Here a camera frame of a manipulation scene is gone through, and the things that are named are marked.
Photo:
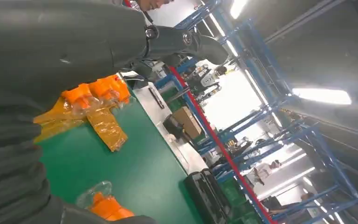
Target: cardboard box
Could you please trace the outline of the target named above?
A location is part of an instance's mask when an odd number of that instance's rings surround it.
[[[190,136],[190,138],[195,139],[197,138],[202,129],[199,126],[197,120],[186,106],[180,108],[175,113],[173,113],[175,119],[183,125],[186,133]]]

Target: green workbench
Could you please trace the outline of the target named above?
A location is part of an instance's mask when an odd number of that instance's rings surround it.
[[[137,215],[159,224],[202,224],[183,184],[186,173],[142,106],[135,102],[116,118],[128,135],[116,153],[88,124],[40,143],[52,193],[74,203],[107,180],[117,200]]]

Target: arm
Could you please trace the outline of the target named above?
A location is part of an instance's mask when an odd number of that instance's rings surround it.
[[[116,26],[124,17],[124,27]],[[0,1],[0,224],[110,223],[51,195],[33,118],[62,91],[114,74],[143,52],[144,26],[141,13],[104,3]],[[136,45],[113,54],[126,42]],[[124,222],[153,223],[146,217],[117,223]]]

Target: red stripe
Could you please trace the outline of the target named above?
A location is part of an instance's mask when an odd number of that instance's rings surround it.
[[[130,7],[130,8],[131,8],[130,0],[124,0],[124,4],[125,4],[127,7]]]
[[[186,87],[186,83],[182,79],[182,77],[179,75],[178,71],[176,71],[176,69],[174,67],[170,67],[169,69],[172,71],[174,76],[179,80],[179,82],[182,85],[182,87]],[[207,118],[205,117],[204,113],[202,112],[202,110],[200,108],[200,105],[198,105],[197,101],[195,101],[194,96],[191,94],[191,92],[187,92],[186,94],[190,98],[191,102],[194,104],[195,109],[197,110],[198,114],[201,116],[201,119],[204,122],[204,124],[207,126],[207,129],[208,129],[209,133],[212,135],[212,138],[215,140],[216,144],[219,146],[219,148],[220,148],[221,152],[223,153],[223,155],[227,158],[227,161],[230,164],[230,166],[233,168],[234,173],[238,176],[238,178],[240,179],[242,184],[245,186],[246,190],[249,192],[249,194],[250,194],[249,196],[255,199],[257,207],[259,207],[262,210],[263,215],[265,217],[267,217],[268,221],[271,224],[277,224],[276,221],[271,219],[271,217],[269,216],[267,211],[264,209],[262,204],[259,202],[259,200],[257,200],[256,194],[253,192],[251,187],[245,182],[245,179],[241,175],[239,169],[237,168],[237,166],[235,165],[235,163],[231,159],[230,155],[228,154],[228,152],[224,148],[224,145],[222,144],[220,139],[217,137],[216,133],[212,130],[211,126],[209,125],[209,122],[208,122]]]

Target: ceiling light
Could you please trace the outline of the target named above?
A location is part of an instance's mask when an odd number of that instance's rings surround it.
[[[296,180],[300,179],[301,177],[307,175],[308,173],[310,173],[310,172],[312,172],[312,171],[314,171],[314,170],[315,170],[315,167],[309,168],[309,169],[305,170],[304,172],[302,172],[302,173],[300,173],[300,174],[298,174],[298,175],[296,175],[296,176],[294,176],[294,177],[288,179],[287,181],[285,181],[285,182],[283,182],[283,183],[281,183],[281,184],[276,185],[276,186],[273,187],[272,189],[270,189],[270,190],[264,192],[263,194],[259,195],[257,198],[258,198],[258,199],[264,198],[265,196],[268,196],[268,195],[271,194],[272,192],[274,192],[274,191],[280,189],[280,188],[283,187],[283,186],[286,186],[286,185],[289,184],[289,183],[292,183],[293,181],[296,181]]]
[[[227,41],[227,45],[228,45],[228,48],[230,48],[231,52],[233,53],[233,55],[235,57],[238,57],[238,53],[237,51],[235,50],[233,44],[230,42],[230,41]]]
[[[303,180],[304,180],[308,185],[313,186],[313,185],[312,185],[312,182],[311,182],[308,178],[304,177]]]
[[[334,212],[334,215],[336,215],[336,217],[337,217],[337,219],[338,219],[340,224],[344,224],[344,222],[342,221],[342,219],[341,219],[341,217],[339,216],[338,213]]]
[[[230,14],[234,19],[240,16],[242,9],[245,7],[247,2],[247,0],[234,0],[233,6],[230,10]]]
[[[221,28],[220,24],[217,22],[215,16],[213,14],[210,14],[209,17],[211,17],[212,22],[215,24],[217,30],[219,31],[220,35],[225,36],[223,29]]]
[[[275,113],[272,113],[272,116],[274,117],[276,124],[277,124],[279,127],[282,127],[282,123],[279,121],[279,119],[278,119],[278,117],[275,115]]]
[[[211,33],[212,37],[214,37],[212,30],[209,28],[207,22],[205,22],[205,20],[202,20],[204,22],[204,25],[207,27],[207,29],[209,30],[209,32]]]
[[[250,72],[248,70],[245,70],[246,75],[248,76],[250,82],[252,83],[252,85],[255,87],[257,93],[259,94],[260,98],[263,100],[265,105],[268,105],[268,101],[267,99],[264,97],[264,94],[262,93],[262,91],[260,90],[259,86],[257,85],[257,83],[255,82],[255,80],[253,79],[252,75],[250,74]]]
[[[280,191],[278,191],[278,192],[276,192],[276,193],[271,194],[271,196],[272,196],[272,197],[275,197],[275,196],[281,195],[281,194],[285,193],[286,191],[288,191],[288,190],[290,190],[290,189],[292,189],[292,188],[294,188],[294,187],[296,187],[296,186],[297,186],[297,184],[292,183],[291,185],[289,185],[289,186],[283,188],[282,190],[280,190]]]
[[[303,99],[330,104],[350,105],[352,103],[348,93],[343,90],[294,88],[293,94]]]
[[[320,206],[320,209],[324,212],[324,213],[327,213],[327,210],[323,207],[323,206]]]
[[[299,155],[298,157],[296,157],[296,158],[290,160],[289,162],[284,163],[284,164],[283,164],[281,167],[279,167],[278,169],[274,169],[274,170],[272,171],[272,173],[275,173],[275,172],[279,171],[280,169],[287,167],[288,165],[290,165],[290,164],[292,164],[292,163],[294,163],[294,162],[296,162],[296,161],[302,159],[302,158],[305,157],[306,155],[307,155],[306,153],[303,153],[303,154]]]

